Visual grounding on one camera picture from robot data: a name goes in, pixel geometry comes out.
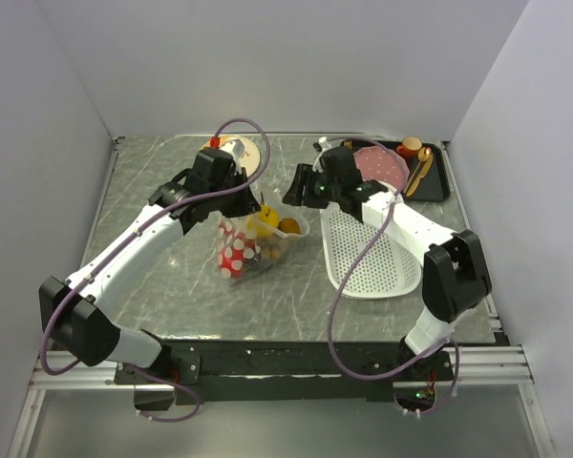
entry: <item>polka dot cup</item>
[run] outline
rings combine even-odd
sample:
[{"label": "polka dot cup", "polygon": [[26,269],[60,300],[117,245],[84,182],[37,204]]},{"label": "polka dot cup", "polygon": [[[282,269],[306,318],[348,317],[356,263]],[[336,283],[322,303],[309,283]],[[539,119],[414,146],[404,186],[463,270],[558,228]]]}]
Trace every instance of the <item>polka dot cup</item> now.
[{"label": "polka dot cup", "polygon": [[282,262],[295,249],[297,241],[309,233],[308,221],[294,207],[284,205],[280,196],[263,187],[265,205],[278,213],[279,219],[294,219],[300,234],[286,233],[259,220],[256,215],[219,219],[217,267],[224,279],[237,280],[263,272]]}]

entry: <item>gray wall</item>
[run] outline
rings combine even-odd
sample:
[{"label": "gray wall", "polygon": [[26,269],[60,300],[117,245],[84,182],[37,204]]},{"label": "gray wall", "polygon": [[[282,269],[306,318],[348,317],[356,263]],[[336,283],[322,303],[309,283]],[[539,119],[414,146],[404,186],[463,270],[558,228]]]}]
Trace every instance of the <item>gray wall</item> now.
[{"label": "gray wall", "polygon": [[526,0],[38,0],[111,134],[450,139]]},{"label": "gray wall", "polygon": [[38,286],[76,267],[111,140],[32,0],[0,0],[0,456],[40,343]]},{"label": "gray wall", "polygon": [[573,456],[573,0],[531,0],[450,148],[499,313]]}]

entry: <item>metal table surface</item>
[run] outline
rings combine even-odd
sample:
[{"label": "metal table surface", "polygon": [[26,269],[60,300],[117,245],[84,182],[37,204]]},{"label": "metal table surface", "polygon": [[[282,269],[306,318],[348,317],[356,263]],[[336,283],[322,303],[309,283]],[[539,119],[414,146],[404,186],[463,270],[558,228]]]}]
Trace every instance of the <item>metal table surface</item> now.
[{"label": "metal table surface", "polygon": [[[263,153],[261,139],[255,135],[250,138]],[[260,181],[284,192],[297,163],[314,160],[311,145],[318,136],[272,135],[270,139],[272,156]],[[135,219],[158,185],[192,164],[206,140],[194,135],[119,140],[86,261]],[[460,231],[466,227],[466,218],[449,175],[453,192],[448,200],[412,206],[425,217]],[[159,255],[154,266],[115,304],[111,317],[117,323],[169,339],[324,340],[335,288],[325,267],[319,212],[303,212],[311,231],[287,262],[238,283],[218,275],[214,243],[217,220],[211,217]],[[410,294],[386,300],[343,299],[335,320],[336,339],[400,340],[423,308],[420,289],[421,285]],[[488,310],[487,301],[476,307],[456,326],[455,338],[462,343],[494,342]]]}]

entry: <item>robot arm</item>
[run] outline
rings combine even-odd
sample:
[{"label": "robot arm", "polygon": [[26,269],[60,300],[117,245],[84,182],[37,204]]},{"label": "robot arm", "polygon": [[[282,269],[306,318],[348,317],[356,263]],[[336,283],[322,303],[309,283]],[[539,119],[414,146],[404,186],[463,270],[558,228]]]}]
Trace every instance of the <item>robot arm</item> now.
[{"label": "robot arm", "polygon": [[[94,260],[65,281],[47,279],[40,287],[43,328],[74,285],[87,281],[57,321],[51,337],[86,365],[102,361],[130,363],[149,368],[160,377],[170,376],[169,345],[143,330],[133,330],[109,318],[111,306],[120,294],[152,264],[157,255],[177,239],[186,235],[211,212],[219,211],[228,218],[245,216],[260,207],[249,188],[219,198],[206,198],[185,204],[172,212],[165,210],[186,198],[226,190],[246,182],[234,160],[229,142],[223,149],[207,148],[198,153],[192,169],[185,169],[171,181],[161,185],[149,198],[135,221]],[[157,220],[147,230],[140,226],[150,218]],[[116,256],[116,249],[127,239],[136,237]],[[104,268],[95,277],[93,271]]]},{"label": "robot arm", "polygon": [[375,180],[364,181],[348,148],[331,148],[319,158],[322,171],[307,164],[297,166],[284,203],[322,209],[336,202],[345,213],[377,229],[383,227],[393,204],[386,234],[423,266],[425,308],[403,343],[418,355],[449,337],[457,320],[492,289],[478,236],[436,224],[403,203],[395,190]]}]

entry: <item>purple cable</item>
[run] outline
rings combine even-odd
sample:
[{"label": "purple cable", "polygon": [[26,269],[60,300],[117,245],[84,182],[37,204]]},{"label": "purple cable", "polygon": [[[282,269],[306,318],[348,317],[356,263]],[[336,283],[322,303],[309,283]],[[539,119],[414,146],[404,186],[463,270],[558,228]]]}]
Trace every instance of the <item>purple cable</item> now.
[{"label": "purple cable", "polygon": [[[162,218],[163,216],[171,213],[172,211],[181,208],[184,205],[187,205],[189,203],[193,203],[193,202],[197,202],[199,200],[204,200],[205,198],[219,198],[222,196],[227,196],[229,194],[233,194],[233,193],[237,193],[239,191],[242,191],[243,189],[249,187],[252,183],[254,183],[257,179],[259,179],[259,177],[263,174],[263,172],[265,171],[265,168],[267,168],[267,164],[269,163],[269,155],[270,155],[270,148],[269,148],[269,138],[267,138],[267,134],[265,133],[265,131],[261,128],[261,126],[259,126],[259,124],[257,124],[254,121],[251,121],[250,119],[246,119],[244,117],[235,117],[233,119],[230,119],[228,121],[226,121],[224,124],[222,124],[219,129],[217,129],[217,132],[214,134],[214,136],[219,136],[221,134],[221,132],[223,131],[223,129],[231,124],[234,124],[236,122],[243,122],[246,124],[251,125],[252,127],[255,128],[255,130],[261,135],[261,137],[264,140],[265,143],[265,157],[264,157],[264,161],[261,164],[261,167],[259,167],[259,169],[250,176],[250,178],[248,179],[248,181],[246,183],[243,183],[241,185],[235,186],[233,188],[229,188],[229,189],[224,189],[222,191],[216,191],[214,193],[206,193],[206,194],[200,194],[198,196],[193,196],[191,198],[186,198],[185,200],[181,200],[180,202],[176,202],[173,203],[172,205],[169,205],[168,207],[165,207],[163,210],[161,210],[160,212],[157,212],[156,214],[154,214],[152,217],[150,217],[149,219],[147,219],[146,221],[144,221],[139,227],[138,227],[138,231],[140,233],[144,232],[146,229],[148,229],[153,223],[155,223],[158,219]],[[104,258],[104,260],[102,260],[102,262],[100,262],[95,268],[94,270],[91,271],[90,273],[90,278],[93,279],[97,276],[97,274],[99,274],[102,270],[104,270],[106,268],[106,266],[121,252],[123,251],[123,249],[125,249],[132,241],[134,241],[138,236],[134,233],[130,234],[126,239],[124,239],[106,258]],[[60,367],[59,369],[52,369],[51,367],[49,367],[49,362],[47,361],[47,352],[49,350],[49,339],[51,338],[51,333],[53,332],[53,328],[55,327],[55,323],[57,322],[57,320],[59,319],[60,314],[63,312],[64,308],[66,308],[66,305],[68,305],[68,303],[78,294],[81,292],[81,290],[87,286],[89,284],[90,279],[84,279],[81,283],[79,283],[78,285],[74,286],[72,288],[72,290],[70,291],[70,293],[68,293],[66,295],[66,297],[59,303],[59,305],[57,306],[57,308],[54,310],[53,314],[51,315],[51,317],[49,318],[49,322],[47,323],[47,327],[45,328],[45,332],[42,336],[42,344],[40,345],[40,365],[42,366],[43,370],[45,372],[47,372],[49,375],[61,375],[65,372],[68,372],[70,369],[72,369],[73,367],[75,367],[78,363],[80,363],[80,360],[75,360],[72,363],[66,365],[65,367]],[[167,383],[169,385],[172,385],[170,382],[167,381],[162,381],[160,380],[161,383]],[[178,389],[183,389],[185,388],[185,386],[179,385]],[[185,389],[185,391],[189,394],[191,394],[189,391],[189,389]],[[196,406],[196,408],[194,409],[194,412],[197,412],[198,409],[200,408],[199,403]],[[189,418],[189,416],[185,416],[182,417],[180,419],[175,419],[175,421],[180,421],[180,420],[186,420],[186,418]],[[157,419],[157,421],[163,421],[165,422],[165,419]]]},{"label": "purple cable", "polygon": [[170,385],[173,388],[179,389],[180,391],[188,394],[195,401],[195,407],[193,407],[193,410],[191,410],[189,413],[187,413],[186,415],[183,415],[181,417],[176,417],[176,418],[160,418],[159,417],[158,418],[158,417],[154,417],[153,415],[151,415],[147,412],[141,411],[139,414],[142,417],[144,417],[148,420],[151,420],[153,422],[158,422],[158,423],[178,423],[178,422],[183,422],[184,420],[188,420],[189,418],[193,417],[196,413],[198,413],[198,411],[200,410],[200,407],[202,406],[202,398],[193,389],[191,389],[185,385],[176,384],[174,382],[169,382],[167,380],[160,379],[159,377],[154,377],[153,375],[147,374],[143,370],[140,370],[138,367],[136,367],[133,364],[127,364],[127,366],[128,366],[128,368],[130,368],[134,372],[136,372],[138,375],[141,375],[142,377],[144,377],[146,380],[149,380],[151,382],[155,382],[156,384]]},{"label": "purple cable", "polygon": [[[389,155],[391,155],[395,159],[397,164],[399,164],[399,167],[401,168],[401,175],[404,178],[403,184],[397,188],[397,194],[395,195],[394,199],[389,204],[389,214],[387,215],[385,221],[382,223],[382,225],[380,226],[378,231],[373,235],[373,237],[368,242],[368,244],[365,245],[363,250],[361,250],[361,252],[358,254],[358,256],[354,259],[354,262],[352,263],[352,265],[350,266],[350,268],[346,272],[346,275],[344,276],[344,278],[340,282],[340,286],[339,286],[339,288],[337,288],[337,292],[335,293],[335,297],[333,298],[333,302],[331,304],[331,309],[329,310],[329,321],[327,324],[327,343],[329,344],[329,352],[331,354],[331,357],[333,358],[333,361],[340,368],[340,370],[342,372],[344,372],[346,375],[352,377],[353,379],[357,379],[357,380],[364,380],[364,381],[384,380],[384,379],[389,379],[391,377],[394,377],[395,375],[399,374],[400,372],[407,369],[411,365],[420,361],[422,358],[437,352],[437,350],[439,350],[447,342],[453,342],[453,341],[446,339],[446,340],[440,341],[434,345],[431,345],[429,348],[423,350],[422,352],[420,352],[418,355],[411,358],[406,363],[400,365],[399,367],[396,367],[393,370],[389,370],[388,372],[384,372],[382,374],[374,374],[374,375],[359,374],[359,373],[354,372],[353,370],[350,370],[349,368],[347,368],[346,365],[344,363],[342,363],[342,361],[339,359],[339,356],[337,355],[337,350],[335,348],[335,342],[333,340],[333,322],[335,320],[335,312],[337,311],[337,306],[340,302],[340,299],[342,298],[344,288],[348,284],[350,276],[352,275],[352,273],[354,272],[354,270],[356,269],[358,264],[361,262],[361,260],[367,256],[367,254],[370,252],[371,248],[380,239],[380,237],[382,237],[382,234],[384,234],[386,229],[389,227],[389,224],[391,223],[391,220],[393,219],[394,205],[396,203],[396,196],[401,194],[401,192],[405,188],[405,185],[407,183],[407,177],[409,174],[409,171],[407,169],[405,169],[404,166],[402,165],[401,161],[398,160],[397,154],[393,150],[390,150],[389,148],[387,148],[386,146],[384,146],[382,143],[380,143],[378,141],[370,140],[368,138],[363,138],[363,137],[351,137],[351,136],[348,136],[348,137],[339,137],[339,136],[335,137],[334,136],[334,137],[328,138],[328,141],[345,140],[345,139],[367,141],[367,142],[369,142],[375,146],[382,148],[385,152],[387,152]],[[452,393],[454,391],[454,386],[456,386],[456,375],[458,373],[458,366],[460,364],[460,359],[458,357],[457,352],[458,352],[458,349],[456,347],[455,377],[453,380],[453,386],[452,386],[452,390],[450,393]],[[441,406],[445,402],[444,400],[445,400],[445,398],[442,400],[442,402],[438,406]]]}]

